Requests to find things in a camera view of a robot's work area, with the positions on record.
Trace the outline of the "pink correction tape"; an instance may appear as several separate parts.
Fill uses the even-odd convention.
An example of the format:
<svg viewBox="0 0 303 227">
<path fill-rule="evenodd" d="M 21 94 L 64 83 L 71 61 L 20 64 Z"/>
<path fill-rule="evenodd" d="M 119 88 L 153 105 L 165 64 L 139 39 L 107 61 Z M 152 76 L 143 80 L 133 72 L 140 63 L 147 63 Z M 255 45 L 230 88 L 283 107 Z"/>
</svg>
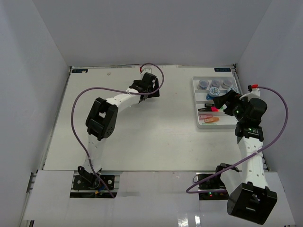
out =
<svg viewBox="0 0 303 227">
<path fill-rule="evenodd" d="M 213 118 L 212 115 L 208 115 L 208 114 L 202 114 L 202 115 L 199 115 L 198 117 L 199 117 L 200 120 Z"/>
</svg>

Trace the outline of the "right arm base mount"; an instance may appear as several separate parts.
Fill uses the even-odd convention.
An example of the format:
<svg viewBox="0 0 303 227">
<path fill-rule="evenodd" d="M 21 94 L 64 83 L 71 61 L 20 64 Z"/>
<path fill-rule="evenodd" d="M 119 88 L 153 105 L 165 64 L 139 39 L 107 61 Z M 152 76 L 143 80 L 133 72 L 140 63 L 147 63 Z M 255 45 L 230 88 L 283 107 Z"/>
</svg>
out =
<svg viewBox="0 0 303 227">
<path fill-rule="evenodd" d="M 199 184 L 198 189 L 200 191 L 209 191 L 199 193 L 200 201 L 221 201 L 229 198 L 226 187 L 218 176 Z"/>
</svg>

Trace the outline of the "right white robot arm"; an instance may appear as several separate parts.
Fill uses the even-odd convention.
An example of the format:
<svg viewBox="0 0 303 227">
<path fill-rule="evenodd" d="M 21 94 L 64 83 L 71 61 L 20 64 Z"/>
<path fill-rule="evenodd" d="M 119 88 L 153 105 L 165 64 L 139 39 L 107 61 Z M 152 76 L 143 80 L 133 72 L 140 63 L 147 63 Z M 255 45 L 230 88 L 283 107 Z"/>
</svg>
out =
<svg viewBox="0 0 303 227">
<path fill-rule="evenodd" d="M 243 96 L 230 90 L 214 98 L 216 108 L 223 107 L 225 114 L 236 118 L 235 135 L 245 160 L 241 172 L 236 167 L 221 164 L 218 169 L 225 172 L 214 176 L 214 184 L 227 189 L 229 215 L 263 225 L 277 202 L 277 193 L 269 189 L 264 174 L 261 151 L 264 136 L 260 123 L 267 104 L 259 96 L 259 89 L 254 88 Z"/>
</svg>

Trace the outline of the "pink cap black highlighter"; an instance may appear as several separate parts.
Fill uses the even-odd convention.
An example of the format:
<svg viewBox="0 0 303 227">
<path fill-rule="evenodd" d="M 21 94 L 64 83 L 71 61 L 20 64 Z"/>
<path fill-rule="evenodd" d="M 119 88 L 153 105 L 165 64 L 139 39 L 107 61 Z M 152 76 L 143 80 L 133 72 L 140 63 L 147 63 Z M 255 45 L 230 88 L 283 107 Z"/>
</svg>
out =
<svg viewBox="0 0 303 227">
<path fill-rule="evenodd" d="M 210 107 L 199 108 L 198 111 L 199 112 L 218 112 L 219 109 L 217 109 L 214 106 L 210 106 Z"/>
</svg>

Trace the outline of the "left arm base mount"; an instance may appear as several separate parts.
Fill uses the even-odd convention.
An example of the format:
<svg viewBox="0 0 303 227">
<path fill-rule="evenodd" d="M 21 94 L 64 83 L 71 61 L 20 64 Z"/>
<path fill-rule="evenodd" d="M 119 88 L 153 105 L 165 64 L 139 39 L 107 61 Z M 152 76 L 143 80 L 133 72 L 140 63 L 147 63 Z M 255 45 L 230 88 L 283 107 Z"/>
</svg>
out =
<svg viewBox="0 0 303 227">
<path fill-rule="evenodd" d="M 88 198 L 88 199 L 112 199 L 115 198 L 119 189 L 120 176 L 118 175 L 101 175 L 100 178 L 106 184 L 108 189 L 113 194 L 110 195 L 106 187 L 99 179 L 96 179 L 93 184 L 89 184 L 80 175 L 75 175 L 71 185 L 70 198 Z"/>
</svg>

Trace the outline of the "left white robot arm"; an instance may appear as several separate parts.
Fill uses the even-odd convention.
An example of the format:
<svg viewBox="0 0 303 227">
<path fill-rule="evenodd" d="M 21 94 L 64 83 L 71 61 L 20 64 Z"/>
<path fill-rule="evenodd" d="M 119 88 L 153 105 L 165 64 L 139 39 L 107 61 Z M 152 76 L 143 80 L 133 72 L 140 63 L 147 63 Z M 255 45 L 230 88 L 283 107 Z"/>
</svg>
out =
<svg viewBox="0 0 303 227">
<path fill-rule="evenodd" d="M 159 97 L 160 87 L 159 79 L 149 72 L 144 73 L 141 79 L 134 80 L 125 91 L 100 87 L 100 90 L 114 91 L 118 95 L 107 99 L 100 97 L 95 99 L 85 121 L 89 136 L 89 145 L 87 146 L 81 142 L 76 134 L 73 123 L 74 111 L 79 98 L 88 91 L 97 90 L 97 87 L 88 88 L 76 97 L 71 111 L 71 127 L 76 140 L 86 153 L 86 159 L 84 164 L 78 167 L 78 173 L 89 188 L 95 189 L 98 186 L 104 186 L 104 180 L 98 175 L 102 169 L 101 147 L 106 139 L 113 134 L 118 114 L 148 98 Z"/>
</svg>

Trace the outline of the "green cap black highlighter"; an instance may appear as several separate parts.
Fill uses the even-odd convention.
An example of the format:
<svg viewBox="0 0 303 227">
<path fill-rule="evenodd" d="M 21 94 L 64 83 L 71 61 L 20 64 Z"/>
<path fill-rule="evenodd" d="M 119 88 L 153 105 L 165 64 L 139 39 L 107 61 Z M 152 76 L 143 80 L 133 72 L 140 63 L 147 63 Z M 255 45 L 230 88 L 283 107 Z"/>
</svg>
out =
<svg viewBox="0 0 303 227">
<path fill-rule="evenodd" d="M 214 104 L 206 103 L 206 104 L 205 104 L 205 107 L 215 107 L 215 105 L 214 105 Z"/>
</svg>

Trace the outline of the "green correction tape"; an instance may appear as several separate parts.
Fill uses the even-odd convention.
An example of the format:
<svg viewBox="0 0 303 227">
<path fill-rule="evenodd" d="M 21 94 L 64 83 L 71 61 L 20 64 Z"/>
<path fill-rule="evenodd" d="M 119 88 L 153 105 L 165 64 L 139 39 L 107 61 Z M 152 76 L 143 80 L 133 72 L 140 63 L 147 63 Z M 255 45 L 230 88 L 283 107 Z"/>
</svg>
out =
<svg viewBox="0 0 303 227">
<path fill-rule="evenodd" d="M 210 126 L 210 125 L 217 125 L 217 123 L 214 123 L 214 122 L 207 122 L 207 123 L 202 123 L 201 125 L 207 125 L 207 126 Z"/>
</svg>

